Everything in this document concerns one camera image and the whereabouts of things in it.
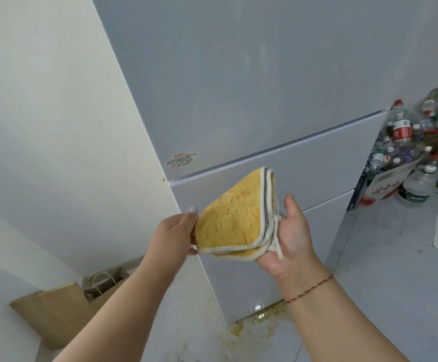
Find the hand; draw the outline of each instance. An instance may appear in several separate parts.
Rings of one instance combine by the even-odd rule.
[[[160,221],[143,261],[150,262],[156,271],[174,277],[187,254],[197,254],[197,250],[189,246],[197,219],[197,207],[192,206],[185,214],[179,213]]]
[[[321,264],[312,247],[308,221],[291,193],[284,199],[284,206],[288,216],[281,215],[278,227],[279,246],[284,259],[279,260],[276,252],[267,251],[256,260],[274,277],[283,292],[293,283],[297,286],[300,279],[310,273],[309,268],[318,262]]]

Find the warning sticker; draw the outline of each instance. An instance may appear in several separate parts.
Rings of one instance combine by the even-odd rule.
[[[173,169],[178,168],[178,167],[183,167],[183,166],[191,164],[195,160],[196,155],[197,154],[195,154],[193,152],[178,153],[177,155],[174,155],[174,158],[167,161],[166,165],[170,166]]]

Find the red string bracelet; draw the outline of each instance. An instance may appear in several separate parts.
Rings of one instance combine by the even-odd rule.
[[[330,279],[333,278],[333,274],[330,275],[328,278],[326,278],[325,280],[322,280],[321,282],[319,282],[316,286],[312,286],[309,290],[304,291],[304,293],[300,294],[299,296],[296,296],[295,298],[292,298],[291,300],[285,301],[285,303],[290,304],[291,302],[297,300],[298,298],[306,295],[308,292],[310,292],[312,289],[318,287],[320,284],[325,283],[326,281],[329,281]]]

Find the refrigerator drawer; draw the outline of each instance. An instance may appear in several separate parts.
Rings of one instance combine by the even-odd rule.
[[[192,205],[202,211],[249,172],[266,166],[275,171],[281,211],[288,192],[305,210],[355,187],[384,121],[385,113],[378,113],[169,185],[182,212]]]
[[[323,262],[352,195],[350,190],[304,212],[314,251]],[[209,255],[200,259],[228,324],[282,299],[276,282],[255,261],[216,260]]]

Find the red bottle label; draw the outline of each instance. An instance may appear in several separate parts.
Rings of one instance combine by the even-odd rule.
[[[410,139],[411,127],[408,119],[402,119],[393,123],[393,140]]]

